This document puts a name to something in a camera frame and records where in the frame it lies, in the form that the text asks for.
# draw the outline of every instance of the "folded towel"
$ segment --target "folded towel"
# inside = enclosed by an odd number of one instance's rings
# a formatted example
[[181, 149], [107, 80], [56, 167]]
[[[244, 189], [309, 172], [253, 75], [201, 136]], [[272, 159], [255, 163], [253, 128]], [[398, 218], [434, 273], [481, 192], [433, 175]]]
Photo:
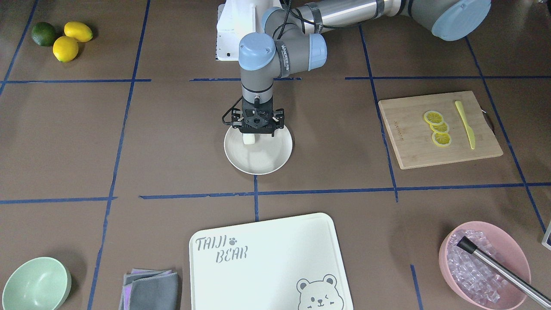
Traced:
[[178, 274], [172, 270], [132, 269], [124, 275], [119, 310], [175, 310]]

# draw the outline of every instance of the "bear illustration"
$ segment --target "bear illustration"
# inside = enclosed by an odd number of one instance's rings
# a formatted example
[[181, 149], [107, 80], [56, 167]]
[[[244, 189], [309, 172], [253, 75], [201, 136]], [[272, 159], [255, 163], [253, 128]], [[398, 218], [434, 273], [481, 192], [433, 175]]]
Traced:
[[337, 278], [326, 275], [321, 281], [300, 279], [296, 284], [300, 292], [299, 310], [342, 310], [344, 301], [337, 291]]

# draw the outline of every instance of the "wooden cutting board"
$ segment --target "wooden cutting board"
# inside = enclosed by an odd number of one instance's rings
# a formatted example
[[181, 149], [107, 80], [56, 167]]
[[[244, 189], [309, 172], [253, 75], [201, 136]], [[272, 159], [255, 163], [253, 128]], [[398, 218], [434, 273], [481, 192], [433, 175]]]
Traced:
[[[476, 140], [471, 149], [467, 132], [455, 107], [463, 103], [469, 125]], [[379, 101], [381, 115], [392, 141], [394, 153], [402, 169], [427, 167], [503, 155], [473, 92], [457, 92]], [[423, 119], [426, 111], [435, 110], [444, 116], [450, 127], [452, 143], [439, 147], [433, 143], [432, 130]]]

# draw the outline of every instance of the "lime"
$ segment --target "lime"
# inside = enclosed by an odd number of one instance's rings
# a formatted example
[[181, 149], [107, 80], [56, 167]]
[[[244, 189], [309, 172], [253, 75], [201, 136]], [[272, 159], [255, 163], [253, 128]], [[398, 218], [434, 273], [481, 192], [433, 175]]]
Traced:
[[437, 146], [446, 147], [451, 144], [451, 136], [447, 133], [433, 132], [433, 142]]
[[57, 39], [56, 29], [49, 23], [40, 22], [31, 31], [33, 41], [40, 46], [52, 46]]
[[81, 22], [68, 22], [63, 28], [66, 36], [75, 38], [78, 42], [88, 42], [92, 39], [92, 30]]
[[432, 129], [432, 131], [440, 134], [450, 132], [450, 127], [446, 122], [443, 122], [440, 125], [430, 125], [430, 128]]
[[444, 117], [438, 111], [427, 111], [423, 115], [423, 119], [429, 125], [441, 125], [444, 122]]
[[69, 36], [60, 36], [53, 44], [53, 54], [61, 62], [69, 62], [78, 54], [78, 43]]

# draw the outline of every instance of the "lemon slice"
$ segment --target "lemon slice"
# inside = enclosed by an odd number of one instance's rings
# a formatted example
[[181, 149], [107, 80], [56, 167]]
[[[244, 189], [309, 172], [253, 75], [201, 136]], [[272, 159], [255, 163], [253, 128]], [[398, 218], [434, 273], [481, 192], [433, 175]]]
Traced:
[[429, 124], [429, 125], [441, 125], [444, 122], [444, 117], [440, 112], [438, 111], [427, 111], [423, 115], [423, 119]]
[[451, 144], [451, 136], [447, 133], [433, 132], [433, 142], [437, 146], [446, 147]]
[[439, 133], [441, 135], [450, 132], [450, 127], [446, 122], [443, 122], [440, 125], [430, 125], [430, 128], [432, 129], [432, 131]]

